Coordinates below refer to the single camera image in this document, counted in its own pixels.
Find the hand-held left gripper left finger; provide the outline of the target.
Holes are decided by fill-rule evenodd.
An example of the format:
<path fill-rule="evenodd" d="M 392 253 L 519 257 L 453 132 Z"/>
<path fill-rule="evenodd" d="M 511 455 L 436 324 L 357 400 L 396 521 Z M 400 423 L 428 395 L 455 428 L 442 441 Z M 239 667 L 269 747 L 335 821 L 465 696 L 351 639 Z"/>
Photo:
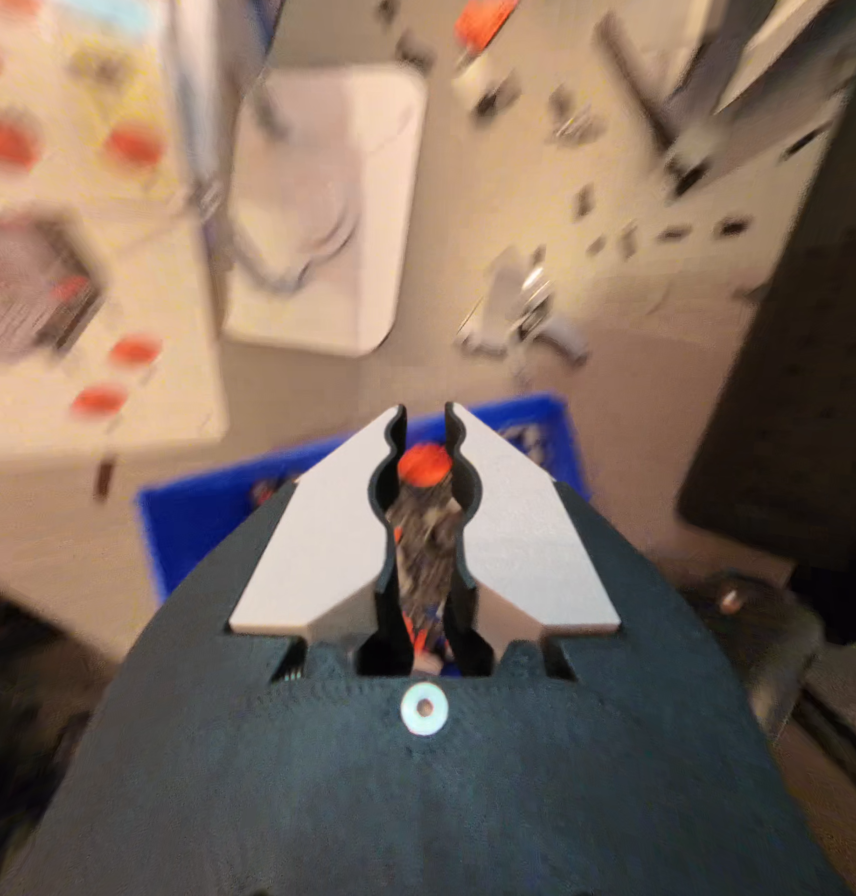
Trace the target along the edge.
<path fill-rule="evenodd" d="M 229 616 L 232 633 L 307 646 L 361 635 L 361 675 L 411 674 L 389 521 L 407 423 L 405 407 L 392 406 L 286 489 L 285 509 Z"/>

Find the white toy piece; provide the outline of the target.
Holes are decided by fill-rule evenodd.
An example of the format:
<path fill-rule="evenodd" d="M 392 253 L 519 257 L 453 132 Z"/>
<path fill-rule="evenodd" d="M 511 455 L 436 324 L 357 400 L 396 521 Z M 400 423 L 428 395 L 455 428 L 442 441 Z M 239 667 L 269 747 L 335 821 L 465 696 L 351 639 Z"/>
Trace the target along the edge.
<path fill-rule="evenodd" d="M 517 72 L 499 68 L 487 55 L 464 59 L 452 88 L 464 110 L 478 120 L 495 118 L 514 105 L 522 93 Z"/>

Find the grey metal chair bracket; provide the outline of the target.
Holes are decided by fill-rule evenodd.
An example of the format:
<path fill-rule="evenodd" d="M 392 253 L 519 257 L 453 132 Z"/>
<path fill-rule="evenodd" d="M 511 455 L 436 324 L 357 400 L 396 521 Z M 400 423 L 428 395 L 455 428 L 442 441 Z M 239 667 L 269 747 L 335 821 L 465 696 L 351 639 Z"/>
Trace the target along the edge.
<path fill-rule="evenodd" d="M 788 589 L 732 571 L 680 585 L 720 645 L 770 742 L 779 739 L 824 644 L 819 616 Z"/>

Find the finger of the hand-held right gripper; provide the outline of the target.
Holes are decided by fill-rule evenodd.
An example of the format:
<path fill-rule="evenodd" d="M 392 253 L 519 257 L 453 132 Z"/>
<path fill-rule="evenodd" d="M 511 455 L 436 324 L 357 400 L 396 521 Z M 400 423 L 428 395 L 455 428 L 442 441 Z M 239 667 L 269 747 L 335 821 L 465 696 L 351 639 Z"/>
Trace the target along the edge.
<path fill-rule="evenodd" d="M 841 106 L 841 90 L 747 94 L 680 136 L 668 155 L 670 193 L 684 195 L 763 155 L 786 162 L 829 131 Z"/>
<path fill-rule="evenodd" d="M 801 65 L 825 53 L 835 40 L 849 2 L 774 2 L 765 22 L 747 40 L 734 73 L 721 94 L 721 106 L 731 106 L 774 69 Z"/>

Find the long black beam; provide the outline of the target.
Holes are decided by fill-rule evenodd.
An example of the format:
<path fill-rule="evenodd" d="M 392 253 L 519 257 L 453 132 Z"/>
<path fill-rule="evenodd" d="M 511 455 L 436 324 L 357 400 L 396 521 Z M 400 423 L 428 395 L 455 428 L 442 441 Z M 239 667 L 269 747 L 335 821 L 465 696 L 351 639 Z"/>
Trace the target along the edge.
<path fill-rule="evenodd" d="M 646 119 L 658 151 L 661 154 L 667 152 L 677 140 L 678 131 L 650 90 L 646 75 L 631 50 L 621 19 L 615 12 L 609 11 L 597 22 L 595 32 L 601 48 Z"/>

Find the blue plastic bin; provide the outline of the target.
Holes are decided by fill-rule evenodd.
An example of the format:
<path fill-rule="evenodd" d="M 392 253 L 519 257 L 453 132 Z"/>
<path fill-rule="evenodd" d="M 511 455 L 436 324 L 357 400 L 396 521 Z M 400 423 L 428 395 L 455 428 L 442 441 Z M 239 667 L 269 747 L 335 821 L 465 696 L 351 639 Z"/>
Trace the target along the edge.
<path fill-rule="evenodd" d="M 562 396 L 534 392 L 472 405 L 469 410 L 524 454 L 534 455 L 534 449 L 526 436 L 513 436 L 511 431 L 539 429 L 543 449 L 539 465 L 583 499 L 592 497 L 578 432 Z M 343 433 L 301 442 L 141 488 L 136 502 L 158 601 L 165 602 L 202 559 L 254 512 L 256 484 L 285 482 L 307 471 L 350 436 Z"/>

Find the orange toy piece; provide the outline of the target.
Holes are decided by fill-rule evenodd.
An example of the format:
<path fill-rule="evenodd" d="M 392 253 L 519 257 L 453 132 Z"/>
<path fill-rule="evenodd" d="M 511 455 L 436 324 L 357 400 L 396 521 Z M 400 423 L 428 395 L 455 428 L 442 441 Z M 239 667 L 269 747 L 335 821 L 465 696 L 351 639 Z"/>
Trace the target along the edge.
<path fill-rule="evenodd" d="M 467 1 L 454 24 L 456 40 L 469 54 L 481 54 L 519 4 L 519 1 Z"/>

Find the small black pins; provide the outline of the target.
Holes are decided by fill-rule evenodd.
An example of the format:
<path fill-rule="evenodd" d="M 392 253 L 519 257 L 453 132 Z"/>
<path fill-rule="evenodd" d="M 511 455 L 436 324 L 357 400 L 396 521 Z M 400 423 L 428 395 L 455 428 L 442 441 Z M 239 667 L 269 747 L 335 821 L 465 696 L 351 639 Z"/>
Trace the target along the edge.
<path fill-rule="evenodd" d="M 639 90 L 635 95 L 639 108 L 649 124 L 657 144 L 664 151 L 676 146 L 679 130 L 672 117 L 668 116 L 661 104 L 650 99 L 643 91 Z M 551 140 L 561 144 L 579 144 L 588 141 L 597 132 L 598 122 L 592 114 L 589 106 L 577 110 L 573 95 L 564 86 L 559 85 L 549 97 L 550 114 L 553 119 Z M 703 174 L 707 171 L 707 164 L 701 161 L 691 167 L 689 163 L 680 160 L 676 155 L 667 158 L 665 167 L 673 181 L 672 194 L 675 198 L 684 195 Z M 586 184 L 578 189 L 571 201 L 571 217 L 574 221 L 587 218 L 595 209 L 595 193 L 592 184 Z M 713 235 L 717 239 L 734 238 L 750 227 L 749 218 L 725 218 L 716 225 Z M 655 236 L 658 244 L 671 244 L 684 240 L 690 235 L 690 225 L 668 225 L 661 229 Z"/>

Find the white tablet stand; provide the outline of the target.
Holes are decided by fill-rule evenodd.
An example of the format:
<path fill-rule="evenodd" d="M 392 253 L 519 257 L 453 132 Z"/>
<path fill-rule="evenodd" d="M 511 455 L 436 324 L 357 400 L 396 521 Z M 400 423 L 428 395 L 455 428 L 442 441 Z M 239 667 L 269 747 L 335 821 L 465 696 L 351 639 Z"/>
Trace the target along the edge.
<path fill-rule="evenodd" d="M 428 99 L 400 63 L 274 69 L 244 99 L 225 206 L 233 341 L 364 357 L 397 305 Z"/>

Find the light grey block with holes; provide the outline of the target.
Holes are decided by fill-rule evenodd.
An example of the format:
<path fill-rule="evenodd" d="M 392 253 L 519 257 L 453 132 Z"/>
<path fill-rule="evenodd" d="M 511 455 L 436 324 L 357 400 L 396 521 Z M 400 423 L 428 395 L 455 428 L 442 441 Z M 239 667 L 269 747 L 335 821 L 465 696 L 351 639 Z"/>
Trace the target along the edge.
<path fill-rule="evenodd" d="M 504 359 L 518 377 L 527 375 L 527 353 L 536 343 L 570 364 L 583 364 L 589 355 L 586 340 L 575 322 L 556 310 L 556 293 L 545 245 L 529 255 L 508 248 L 490 265 L 488 290 L 457 330 L 457 346 Z"/>

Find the pile of toy building pieces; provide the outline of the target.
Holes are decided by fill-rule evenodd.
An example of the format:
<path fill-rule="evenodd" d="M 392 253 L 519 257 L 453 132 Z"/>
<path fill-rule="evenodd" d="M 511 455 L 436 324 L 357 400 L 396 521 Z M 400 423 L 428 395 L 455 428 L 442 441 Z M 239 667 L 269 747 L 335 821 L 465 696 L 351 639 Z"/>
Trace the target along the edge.
<path fill-rule="evenodd" d="M 389 521 L 394 527 L 397 541 L 400 607 L 412 643 L 411 673 L 415 669 L 422 669 L 422 654 L 436 653 L 437 644 L 445 640 L 443 609 L 449 591 L 456 530 L 461 516 L 458 504 L 452 498 L 451 467 L 452 461 L 444 444 L 439 441 L 417 442 L 411 447 L 405 446 L 398 465 L 399 497 L 389 510 Z M 285 482 L 277 480 L 255 486 L 253 498 L 257 508 L 265 506 L 272 498 L 284 499 L 286 505 L 286 489 L 301 474 Z M 228 620 L 226 626 L 231 632 Z M 351 662 L 355 667 L 355 650 L 363 641 L 364 637 L 360 635 L 339 646 L 331 645 L 349 647 L 353 653 Z"/>

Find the white printed instruction sheet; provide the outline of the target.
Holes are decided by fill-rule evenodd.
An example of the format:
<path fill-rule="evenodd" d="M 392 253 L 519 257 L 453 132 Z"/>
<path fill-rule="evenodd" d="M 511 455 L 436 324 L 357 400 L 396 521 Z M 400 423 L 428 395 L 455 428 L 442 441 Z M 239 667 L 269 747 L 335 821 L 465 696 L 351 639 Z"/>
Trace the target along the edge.
<path fill-rule="evenodd" d="M 0 2 L 0 462 L 228 429 L 170 2 Z"/>

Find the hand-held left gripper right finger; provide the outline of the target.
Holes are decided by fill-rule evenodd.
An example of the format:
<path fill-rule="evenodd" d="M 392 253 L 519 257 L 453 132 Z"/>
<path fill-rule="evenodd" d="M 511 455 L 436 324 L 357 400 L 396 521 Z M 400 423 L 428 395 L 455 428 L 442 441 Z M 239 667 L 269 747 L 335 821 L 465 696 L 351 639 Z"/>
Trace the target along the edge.
<path fill-rule="evenodd" d="M 457 402 L 445 406 L 445 449 L 461 516 L 443 628 L 460 673 L 489 677 L 512 645 L 617 633 L 560 483 Z"/>

